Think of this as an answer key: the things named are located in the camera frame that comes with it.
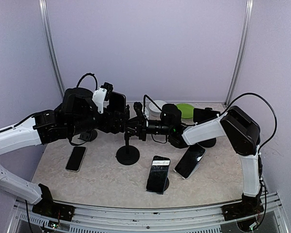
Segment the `purple edged black phone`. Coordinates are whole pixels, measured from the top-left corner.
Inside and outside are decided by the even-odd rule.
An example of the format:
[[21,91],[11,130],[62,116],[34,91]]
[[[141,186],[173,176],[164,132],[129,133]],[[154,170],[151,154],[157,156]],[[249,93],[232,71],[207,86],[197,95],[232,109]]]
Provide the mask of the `purple edged black phone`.
[[124,113],[126,109],[126,96],[121,93],[112,92],[109,98],[108,107],[110,111]]

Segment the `tall black pole phone stand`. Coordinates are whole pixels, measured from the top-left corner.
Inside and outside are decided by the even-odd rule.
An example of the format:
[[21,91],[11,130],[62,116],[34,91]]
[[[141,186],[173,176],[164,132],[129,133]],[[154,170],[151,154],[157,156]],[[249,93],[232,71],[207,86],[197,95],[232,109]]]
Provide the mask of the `tall black pole phone stand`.
[[124,140],[125,145],[120,147],[116,152],[117,161],[125,166],[131,166],[138,162],[140,158],[140,152],[135,147],[129,144],[129,139],[132,136],[131,132],[125,128],[124,131]]

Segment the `phone with clear case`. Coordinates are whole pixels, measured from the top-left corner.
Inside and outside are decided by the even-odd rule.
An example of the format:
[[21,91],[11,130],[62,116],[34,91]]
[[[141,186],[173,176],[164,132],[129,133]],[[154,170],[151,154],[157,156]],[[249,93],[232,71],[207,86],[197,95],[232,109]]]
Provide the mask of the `phone with clear case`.
[[70,172],[79,172],[84,156],[86,154],[86,147],[74,147],[65,169]]

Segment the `blue edged black phone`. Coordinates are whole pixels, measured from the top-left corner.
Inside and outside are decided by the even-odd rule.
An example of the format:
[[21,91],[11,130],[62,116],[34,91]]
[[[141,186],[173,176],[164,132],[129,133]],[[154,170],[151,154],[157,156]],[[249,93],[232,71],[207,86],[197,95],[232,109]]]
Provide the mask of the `blue edged black phone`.
[[157,194],[163,194],[168,179],[168,171],[171,160],[166,157],[154,156],[149,176],[147,179],[146,190]]

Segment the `dark round base phone stand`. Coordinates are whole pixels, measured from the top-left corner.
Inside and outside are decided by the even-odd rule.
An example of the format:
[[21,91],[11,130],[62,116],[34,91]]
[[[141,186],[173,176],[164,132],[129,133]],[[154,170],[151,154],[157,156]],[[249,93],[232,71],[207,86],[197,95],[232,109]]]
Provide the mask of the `dark round base phone stand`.
[[163,194],[168,189],[169,184],[170,184],[169,179],[166,178],[166,182],[165,182],[165,185],[164,185],[164,189],[163,189],[162,192],[158,192],[158,194]]

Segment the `short black pole phone stand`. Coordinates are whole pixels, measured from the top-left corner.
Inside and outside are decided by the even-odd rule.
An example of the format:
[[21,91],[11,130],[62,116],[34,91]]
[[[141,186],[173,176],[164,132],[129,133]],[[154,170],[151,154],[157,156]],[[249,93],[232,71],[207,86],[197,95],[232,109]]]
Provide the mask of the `short black pole phone stand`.
[[[210,120],[213,116],[215,116],[215,113],[212,113],[212,111],[213,109],[211,107],[206,107],[204,111],[200,114],[200,122]],[[216,138],[204,140],[199,142],[198,144],[205,148],[211,148],[216,144]]]

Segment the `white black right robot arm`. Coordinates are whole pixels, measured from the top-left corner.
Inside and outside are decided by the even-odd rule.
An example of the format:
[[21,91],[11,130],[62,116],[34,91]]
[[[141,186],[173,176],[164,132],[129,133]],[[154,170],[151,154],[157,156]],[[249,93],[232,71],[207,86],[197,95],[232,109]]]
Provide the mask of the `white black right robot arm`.
[[181,122],[181,111],[174,104],[162,107],[160,120],[149,120],[143,113],[143,105],[135,102],[136,117],[125,123],[125,130],[145,141],[148,134],[166,135],[167,141],[182,149],[213,138],[226,136],[242,165],[243,193],[239,212],[247,216],[257,208],[262,192],[262,164],[259,155],[260,127],[238,106],[220,113],[210,111],[210,117],[194,125]]

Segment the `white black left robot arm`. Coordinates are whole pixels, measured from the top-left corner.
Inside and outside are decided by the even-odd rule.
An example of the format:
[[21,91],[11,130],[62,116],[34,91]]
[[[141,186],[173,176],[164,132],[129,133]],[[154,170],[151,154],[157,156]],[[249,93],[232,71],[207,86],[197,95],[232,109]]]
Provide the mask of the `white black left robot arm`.
[[[74,136],[93,130],[122,133],[128,118],[126,96],[114,92],[111,84],[105,83],[94,92],[81,87],[69,88],[56,109],[34,113],[15,125],[0,129],[0,155],[61,139],[71,142]],[[0,189],[30,204],[38,204],[48,216],[58,212],[58,204],[53,201],[47,186],[28,182],[1,165]]]

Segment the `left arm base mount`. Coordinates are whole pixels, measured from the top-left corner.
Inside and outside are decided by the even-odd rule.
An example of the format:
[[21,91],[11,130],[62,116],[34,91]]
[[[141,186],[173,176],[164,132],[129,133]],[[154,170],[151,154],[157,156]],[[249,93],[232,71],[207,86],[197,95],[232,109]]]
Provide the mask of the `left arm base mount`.
[[75,212],[75,207],[72,205],[66,205],[56,202],[45,202],[34,205],[32,207],[32,212],[42,216],[71,222],[73,214]]

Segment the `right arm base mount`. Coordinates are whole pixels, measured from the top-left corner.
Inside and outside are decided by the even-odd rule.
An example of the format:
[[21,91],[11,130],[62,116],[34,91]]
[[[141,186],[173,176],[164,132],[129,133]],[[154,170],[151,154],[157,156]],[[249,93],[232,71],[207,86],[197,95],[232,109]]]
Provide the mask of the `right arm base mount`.
[[252,204],[243,204],[242,202],[237,202],[222,206],[222,212],[225,221],[255,215],[258,212],[261,213],[263,211],[264,207],[262,204],[258,204],[254,207]]

